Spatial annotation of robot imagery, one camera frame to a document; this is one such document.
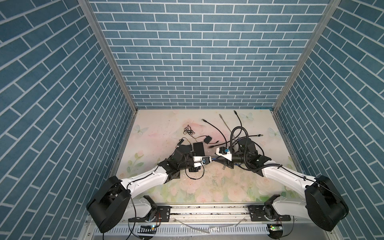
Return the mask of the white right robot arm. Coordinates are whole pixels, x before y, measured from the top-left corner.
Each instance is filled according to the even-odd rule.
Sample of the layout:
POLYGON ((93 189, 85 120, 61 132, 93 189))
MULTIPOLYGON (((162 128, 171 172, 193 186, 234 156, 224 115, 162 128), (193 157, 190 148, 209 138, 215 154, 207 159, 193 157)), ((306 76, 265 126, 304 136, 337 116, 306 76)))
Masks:
POLYGON ((273 195, 264 203, 267 219, 275 221, 282 216, 311 220, 325 231, 332 231, 349 213, 349 207, 336 186, 326 176, 308 176, 284 167, 271 158, 259 154, 256 144, 244 137, 239 148, 219 147, 216 161, 228 168, 245 165, 245 169, 263 178, 274 180, 296 192, 298 199, 273 195))

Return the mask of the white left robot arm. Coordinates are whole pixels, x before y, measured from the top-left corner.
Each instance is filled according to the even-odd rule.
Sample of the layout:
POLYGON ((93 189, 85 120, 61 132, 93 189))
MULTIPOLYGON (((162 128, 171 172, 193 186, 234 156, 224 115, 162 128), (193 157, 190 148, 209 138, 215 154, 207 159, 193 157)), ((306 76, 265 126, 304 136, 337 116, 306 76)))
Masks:
POLYGON ((108 178, 86 205, 99 231, 108 232, 127 216, 127 207, 136 196, 180 178, 182 170, 194 166, 193 156, 192 145, 181 145, 152 170, 122 180, 117 176, 108 178))

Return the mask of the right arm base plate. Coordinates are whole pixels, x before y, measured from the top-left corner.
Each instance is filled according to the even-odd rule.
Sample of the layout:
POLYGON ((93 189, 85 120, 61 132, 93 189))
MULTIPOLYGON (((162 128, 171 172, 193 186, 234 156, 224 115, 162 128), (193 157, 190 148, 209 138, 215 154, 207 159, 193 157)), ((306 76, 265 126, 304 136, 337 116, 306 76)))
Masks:
POLYGON ((247 209, 250 214, 252 222, 289 222, 291 217, 289 215, 279 215, 272 206, 265 205, 249 205, 247 209))

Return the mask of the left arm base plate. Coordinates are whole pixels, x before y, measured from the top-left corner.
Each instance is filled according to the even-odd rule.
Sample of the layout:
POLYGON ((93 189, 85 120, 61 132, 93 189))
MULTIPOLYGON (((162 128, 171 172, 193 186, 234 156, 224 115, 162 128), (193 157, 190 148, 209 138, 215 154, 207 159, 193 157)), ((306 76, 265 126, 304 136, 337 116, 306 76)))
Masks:
POLYGON ((169 222, 171 206, 136 206, 136 210, 130 208, 127 219, 129 222, 169 222))

